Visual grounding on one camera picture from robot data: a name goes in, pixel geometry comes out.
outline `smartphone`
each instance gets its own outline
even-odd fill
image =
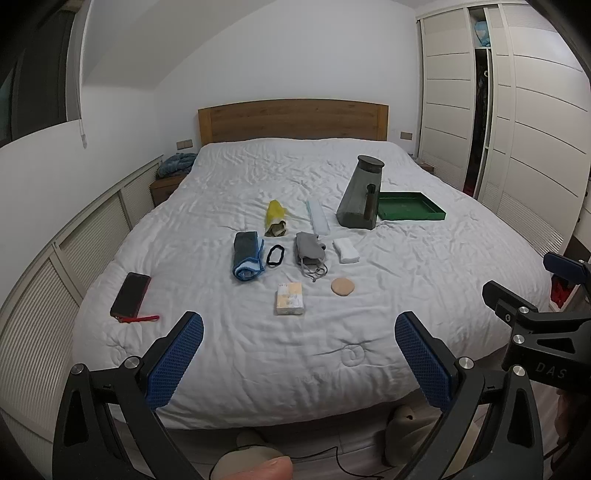
[[[111,316],[119,321],[137,317],[150,279],[147,275],[128,273],[111,307]]]

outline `nightstand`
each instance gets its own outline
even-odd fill
[[[424,171],[428,171],[431,175],[435,174],[435,167],[433,165],[429,165],[427,162],[419,162],[417,164],[419,167],[421,167]]]
[[[150,192],[152,193],[154,206],[157,207],[162,202],[168,200],[168,197],[173,194],[185,177],[186,175],[175,175],[174,177],[168,177],[153,182],[152,185],[150,185]]]

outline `wardrobe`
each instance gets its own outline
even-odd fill
[[[591,164],[591,91],[579,62],[525,2],[472,2],[419,22],[419,158],[540,254],[564,252]],[[490,46],[477,22],[486,22]]]

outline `hand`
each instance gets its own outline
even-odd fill
[[[228,475],[222,480],[291,480],[294,467],[289,457],[279,457],[262,463],[248,472]]]

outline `white duvet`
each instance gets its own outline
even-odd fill
[[[447,212],[439,222],[379,221],[372,231],[341,227],[335,211],[360,154],[385,163],[382,191],[423,192]],[[293,258],[295,234],[311,232],[305,201],[320,199],[331,233],[327,277],[312,283]],[[288,210],[288,235],[265,239],[287,252],[254,281],[231,273],[237,232],[264,233],[270,200]],[[348,237],[361,261],[341,265],[333,238]],[[152,277],[140,315],[109,316],[128,272]],[[330,289],[355,282],[349,297]],[[142,355],[185,311],[203,317],[204,340],[170,404],[171,428],[262,426],[311,420],[396,400],[417,383],[394,339],[396,317],[412,310],[455,355],[474,359],[508,341],[509,327],[481,298],[495,280],[538,306],[550,275],[526,240],[480,203],[422,171],[400,147],[362,140],[253,140],[202,148],[170,199],[128,235],[89,289],[73,333],[73,358],[90,369]],[[276,316],[279,283],[302,282],[306,312]]]

